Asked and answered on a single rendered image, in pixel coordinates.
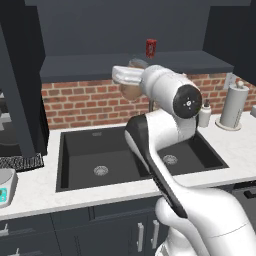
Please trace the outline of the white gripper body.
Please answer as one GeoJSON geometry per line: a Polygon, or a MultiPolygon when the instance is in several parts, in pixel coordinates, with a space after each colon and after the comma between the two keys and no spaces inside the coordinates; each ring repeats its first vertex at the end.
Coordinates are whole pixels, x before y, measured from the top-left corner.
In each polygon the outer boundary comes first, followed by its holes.
{"type": "Polygon", "coordinates": [[[114,66],[112,68],[112,80],[118,84],[138,86],[143,72],[144,70],[140,68],[114,66]]]}

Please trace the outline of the dark open cabinet door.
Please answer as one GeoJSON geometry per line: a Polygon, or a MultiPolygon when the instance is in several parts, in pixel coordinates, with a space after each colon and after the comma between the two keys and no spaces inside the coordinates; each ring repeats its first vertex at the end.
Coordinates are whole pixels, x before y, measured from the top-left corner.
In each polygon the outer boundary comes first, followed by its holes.
{"type": "Polygon", "coordinates": [[[36,154],[40,77],[32,63],[22,21],[0,19],[0,88],[24,157],[36,154]]]}

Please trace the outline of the dark upper cabinet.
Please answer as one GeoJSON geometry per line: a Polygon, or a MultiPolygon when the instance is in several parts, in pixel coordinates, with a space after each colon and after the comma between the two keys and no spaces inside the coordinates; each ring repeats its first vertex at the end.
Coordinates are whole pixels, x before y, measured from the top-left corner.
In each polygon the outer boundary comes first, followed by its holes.
{"type": "Polygon", "coordinates": [[[247,6],[210,8],[203,50],[256,87],[256,0],[241,0],[246,1],[247,6]]]}

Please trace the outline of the dark lower cabinet door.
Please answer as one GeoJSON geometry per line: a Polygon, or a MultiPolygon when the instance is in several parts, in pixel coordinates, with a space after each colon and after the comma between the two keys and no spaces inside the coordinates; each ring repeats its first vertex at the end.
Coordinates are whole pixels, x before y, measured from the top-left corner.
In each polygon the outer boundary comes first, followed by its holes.
{"type": "Polygon", "coordinates": [[[163,225],[155,215],[149,217],[149,256],[155,256],[159,246],[165,241],[168,234],[168,227],[163,225]]]}
{"type": "Polygon", "coordinates": [[[74,236],[75,256],[144,256],[146,212],[143,210],[97,217],[93,210],[81,216],[74,236]],[[137,251],[138,223],[144,225],[142,252],[137,251]]]}

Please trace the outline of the white digital scale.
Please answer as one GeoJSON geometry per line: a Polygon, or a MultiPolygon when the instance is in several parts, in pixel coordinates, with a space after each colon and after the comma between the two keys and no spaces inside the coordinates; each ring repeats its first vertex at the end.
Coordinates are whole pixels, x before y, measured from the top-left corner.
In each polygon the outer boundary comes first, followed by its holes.
{"type": "Polygon", "coordinates": [[[11,204],[17,187],[18,176],[11,168],[0,169],[0,208],[11,204]]]}

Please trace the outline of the red can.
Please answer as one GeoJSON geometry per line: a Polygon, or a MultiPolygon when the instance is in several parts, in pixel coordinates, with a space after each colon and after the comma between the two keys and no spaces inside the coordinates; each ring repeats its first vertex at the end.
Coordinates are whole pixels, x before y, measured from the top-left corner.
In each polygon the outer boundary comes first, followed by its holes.
{"type": "Polygon", "coordinates": [[[146,56],[148,58],[153,58],[156,52],[156,39],[147,39],[146,40],[146,56]]]}

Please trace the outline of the black double sink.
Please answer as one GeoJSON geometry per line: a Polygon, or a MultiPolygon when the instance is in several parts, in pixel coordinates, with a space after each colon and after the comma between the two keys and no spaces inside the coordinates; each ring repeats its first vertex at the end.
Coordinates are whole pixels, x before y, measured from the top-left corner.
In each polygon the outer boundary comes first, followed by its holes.
{"type": "MultiPolygon", "coordinates": [[[[199,133],[158,152],[173,175],[226,169],[228,165],[199,133]]],[[[144,165],[129,149],[123,127],[63,132],[58,192],[145,180],[144,165]]]]}

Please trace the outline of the white soap dispenser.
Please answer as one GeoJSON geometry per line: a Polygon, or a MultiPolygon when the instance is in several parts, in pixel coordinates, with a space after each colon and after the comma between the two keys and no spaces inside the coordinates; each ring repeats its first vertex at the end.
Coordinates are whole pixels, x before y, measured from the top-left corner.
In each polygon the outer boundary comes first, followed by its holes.
{"type": "Polygon", "coordinates": [[[199,127],[206,128],[209,125],[211,117],[211,106],[210,106],[210,100],[206,99],[205,103],[202,105],[201,110],[199,112],[199,127]]]}

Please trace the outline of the white paper towel holder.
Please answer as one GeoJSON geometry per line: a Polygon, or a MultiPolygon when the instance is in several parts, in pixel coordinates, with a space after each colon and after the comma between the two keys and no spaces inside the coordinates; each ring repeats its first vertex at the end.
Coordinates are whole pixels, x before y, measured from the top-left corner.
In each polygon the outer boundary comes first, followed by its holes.
{"type": "Polygon", "coordinates": [[[238,131],[242,128],[240,118],[248,92],[249,88],[244,85],[243,81],[229,86],[221,116],[215,120],[219,128],[226,131],[238,131]]]}

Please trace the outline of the black woven mat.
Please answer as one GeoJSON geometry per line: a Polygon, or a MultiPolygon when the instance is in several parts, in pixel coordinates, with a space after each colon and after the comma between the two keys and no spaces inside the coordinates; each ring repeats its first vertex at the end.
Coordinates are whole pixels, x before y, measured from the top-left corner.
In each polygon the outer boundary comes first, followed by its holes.
{"type": "Polygon", "coordinates": [[[30,171],[44,166],[43,157],[37,153],[33,157],[10,156],[0,157],[0,168],[12,168],[16,172],[30,171]]]}

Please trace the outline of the dark dishwasher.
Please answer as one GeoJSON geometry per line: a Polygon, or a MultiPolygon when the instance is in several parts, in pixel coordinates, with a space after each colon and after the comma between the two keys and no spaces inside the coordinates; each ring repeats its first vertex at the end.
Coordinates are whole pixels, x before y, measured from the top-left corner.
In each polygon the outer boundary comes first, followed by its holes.
{"type": "Polygon", "coordinates": [[[243,206],[256,232],[256,180],[236,183],[233,187],[232,194],[243,206]]]}

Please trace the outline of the dark drawer front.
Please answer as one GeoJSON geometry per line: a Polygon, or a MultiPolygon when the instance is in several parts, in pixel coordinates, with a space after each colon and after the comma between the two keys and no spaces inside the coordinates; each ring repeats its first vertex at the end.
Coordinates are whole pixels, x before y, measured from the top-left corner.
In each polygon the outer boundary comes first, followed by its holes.
{"type": "Polygon", "coordinates": [[[0,221],[0,230],[4,229],[6,223],[8,223],[9,235],[4,237],[33,235],[53,230],[53,224],[49,214],[3,220],[0,221]]]}

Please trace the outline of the dark wall shelf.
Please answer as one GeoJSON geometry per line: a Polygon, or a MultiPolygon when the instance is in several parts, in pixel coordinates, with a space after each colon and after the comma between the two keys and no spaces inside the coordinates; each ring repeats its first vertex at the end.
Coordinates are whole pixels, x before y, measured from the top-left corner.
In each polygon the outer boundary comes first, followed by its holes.
{"type": "Polygon", "coordinates": [[[127,66],[133,58],[149,65],[162,65],[178,73],[210,74],[233,71],[233,65],[204,51],[157,52],[153,59],[144,54],[98,54],[47,56],[40,70],[43,83],[108,80],[112,67],[127,66]]]}

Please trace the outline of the grey wall outlet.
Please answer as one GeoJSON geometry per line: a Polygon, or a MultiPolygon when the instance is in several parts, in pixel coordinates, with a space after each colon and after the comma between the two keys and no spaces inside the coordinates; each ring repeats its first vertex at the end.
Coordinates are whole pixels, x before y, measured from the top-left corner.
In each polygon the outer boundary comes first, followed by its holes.
{"type": "Polygon", "coordinates": [[[233,73],[227,73],[224,88],[228,89],[231,84],[234,84],[236,81],[236,75],[233,73]]]}

